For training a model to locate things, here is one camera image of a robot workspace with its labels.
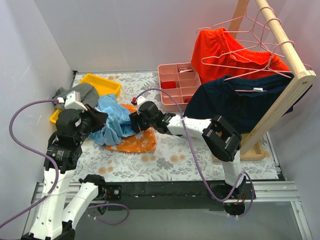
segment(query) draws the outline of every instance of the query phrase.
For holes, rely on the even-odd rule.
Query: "navy blue shirt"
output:
[[[223,116],[239,133],[250,132],[288,86],[291,78],[279,74],[258,78],[234,78],[226,75],[202,84],[188,103],[184,117],[211,119]],[[238,92],[262,88],[263,92]],[[285,113],[293,111],[293,106]]]

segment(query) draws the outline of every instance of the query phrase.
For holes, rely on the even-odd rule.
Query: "pink compartment box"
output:
[[[179,69],[192,69],[191,72],[181,72]],[[198,73],[192,67],[191,62],[163,64],[158,66],[159,85],[163,82],[174,81],[176,88],[163,89],[170,94],[184,111],[187,102],[195,94],[201,85]],[[162,107],[165,112],[178,112],[176,104],[163,92],[161,92]]]

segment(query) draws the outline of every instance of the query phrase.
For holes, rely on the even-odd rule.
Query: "wooden base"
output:
[[[242,138],[246,138],[248,133],[241,134]],[[213,156],[214,162],[220,162],[215,156]],[[240,151],[240,161],[241,162],[248,162],[248,161],[261,161],[266,157],[265,150],[262,146],[261,140],[259,140],[249,151],[245,154],[241,154]]]

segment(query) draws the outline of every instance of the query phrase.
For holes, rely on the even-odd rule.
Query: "orange shirt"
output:
[[[202,84],[222,78],[225,75],[237,76],[254,71],[223,66],[210,66],[201,63],[201,59],[205,57],[219,57],[221,54],[244,49],[244,47],[239,44],[228,32],[224,31],[226,31],[224,27],[216,30],[202,30],[196,39],[191,62],[192,66],[199,74]],[[272,55],[270,52],[266,51],[250,50],[241,50],[238,51],[237,54],[238,55],[229,53],[221,56],[220,58],[204,59],[203,62],[208,64],[258,70],[264,68],[268,64],[268,61]],[[290,71],[289,68],[276,55],[273,55],[272,57],[270,68],[276,71]],[[259,79],[274,74],[275,73],[272,71],[259,71],[248,74],[244,76],[244,78]]]

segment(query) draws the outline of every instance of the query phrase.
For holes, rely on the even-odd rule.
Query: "white wall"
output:
[[[33,0],[0,0],[0,222],[31,203],[43,178],[43,157],[18,146],[9,135],[12,115],[23,105],[50,99],[69,87],[72,71]],[[50,103],[22,112],[13,130],[17,138],[45,152],[53,131]],[[0,238],[21,237],[27,214],[0,230]]]
[[[320,2],[288,0],[279,18],[303,62],[320,76]],[[313,239],[320,239],[320,82],[271,130],[280,167],[293,180]]]
[[[156,70],[160,64],[190,62],[196,29],[231,19],[237,2],[34,1],[65,59],[80,72]],[[276,13],[285,2],[269,0]],[[251,17],[257,11],[255,1],[250,1]],[[249,21],[242,25],[246,30],[251,26]]]

